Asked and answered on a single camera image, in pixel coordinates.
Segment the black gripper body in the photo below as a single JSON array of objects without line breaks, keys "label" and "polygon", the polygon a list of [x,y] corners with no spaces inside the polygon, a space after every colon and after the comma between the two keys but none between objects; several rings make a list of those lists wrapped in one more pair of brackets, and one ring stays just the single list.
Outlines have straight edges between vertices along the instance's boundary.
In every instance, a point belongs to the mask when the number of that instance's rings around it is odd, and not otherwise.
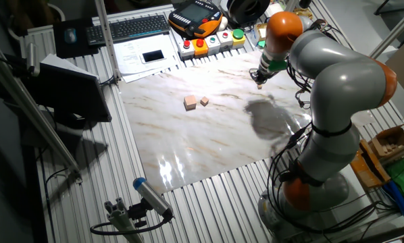
[{"label": "black gripper body", "polygon": [[261,80],[261,79],[269,79],[270,77],[267,74],[264,74],[261,70],[257,68],[251,68],[249,70],[250,77],[253,81]]}]

